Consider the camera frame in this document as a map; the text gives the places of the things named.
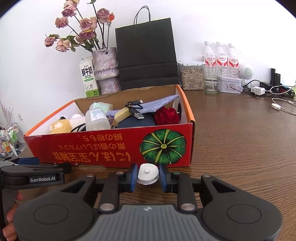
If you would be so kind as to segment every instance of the metal screw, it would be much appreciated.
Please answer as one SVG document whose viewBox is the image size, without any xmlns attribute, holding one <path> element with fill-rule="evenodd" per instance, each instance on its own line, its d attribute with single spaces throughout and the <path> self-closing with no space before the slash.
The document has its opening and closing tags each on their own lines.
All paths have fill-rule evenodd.
<svg viewBox="0 0 296 241">
<path fill-rule="evenodd" d="M 193 211 L 195 209 L 195 205 L 192 203 L 183 203 L 181 205 L 181 209 L 184 211 Z"/>
<path fill-rule="evenodd" d="M 112 203 L 103 203 L 100 206 L 100 209 L 103 211 L 112 211 L 115 208 L 115 206 Z"/>
</svg>

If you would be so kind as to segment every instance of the container of nuts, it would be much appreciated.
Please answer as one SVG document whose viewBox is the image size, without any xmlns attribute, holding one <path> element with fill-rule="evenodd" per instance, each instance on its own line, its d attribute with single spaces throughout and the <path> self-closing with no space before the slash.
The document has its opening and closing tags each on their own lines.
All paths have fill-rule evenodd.
<svg viewBox="0 0 296 241">
<path fill-rule="evenodd" d="M 205 62 L 178 62 L 183 90 L 203 90 L 202 65 Z"/>
</svg>

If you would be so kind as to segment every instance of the human hand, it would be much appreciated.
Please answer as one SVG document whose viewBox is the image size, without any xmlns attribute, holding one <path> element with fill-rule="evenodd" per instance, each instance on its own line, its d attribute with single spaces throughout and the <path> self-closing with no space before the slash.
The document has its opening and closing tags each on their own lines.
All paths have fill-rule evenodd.
<svg viewBox="0 0 296 241">
<path fill-rule="evenodd" d="M 17 197 L 15 198 L 18 201 L 24 200 L 24 197 L 20 192 L 18 191 Z M 18 207 L 18 204 L 15 202 L 14 205 L 11 207 L 10 210 L 8 210 L 6 214 L 6 219 L 8 222 L 8 225 L 2 230 L 4 237 L 7 239 L 7 241 L 15 241 L 17 239 L 17 233 L 15 231 L 15 227 L 13 226 L 12 220 L 13 215 L 15 214 L 15 211 Z"/>
</svg>

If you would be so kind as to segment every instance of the textured ceramic vase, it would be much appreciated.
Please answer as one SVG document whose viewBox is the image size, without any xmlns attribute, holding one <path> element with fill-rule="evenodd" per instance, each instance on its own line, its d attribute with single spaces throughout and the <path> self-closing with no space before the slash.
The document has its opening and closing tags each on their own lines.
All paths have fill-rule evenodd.
<svg viewBox="0 0 296 241">
<path fill-rule="evenodd" d="M 96 50 L 92 54 L 96 80 L 100 81 L 102 94 L 120 91 L 117 49 Z"/>
</svg>

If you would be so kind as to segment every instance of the cardboard box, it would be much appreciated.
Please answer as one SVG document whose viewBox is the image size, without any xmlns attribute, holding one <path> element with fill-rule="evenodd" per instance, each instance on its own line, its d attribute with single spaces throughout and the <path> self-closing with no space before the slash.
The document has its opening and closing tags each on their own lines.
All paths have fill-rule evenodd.
<svg viewBox="0 0 296 241">
<path fill-rule="evenodd" d="M 110 103 L 114 110 L 119 110 L 128 101 L 141 99 L 145 103 L 175 94 L 180 97 L 166 107 L 176 110 L 181 107 L 178 125 L 48 134 L 52 122 L 61 116 L 71 118 L 73 114 L 85 114 L 93 102 Z M 169 167 L 187 167 L 192 160 L 194 130 L 195 120 L 184 92 L 179 85 L 167 85 L 72 100 L 29 130 L 24 139 L 33 155 L 46 163 L 126 168 L 131 163 L 166 162 Z"/>
</svg>

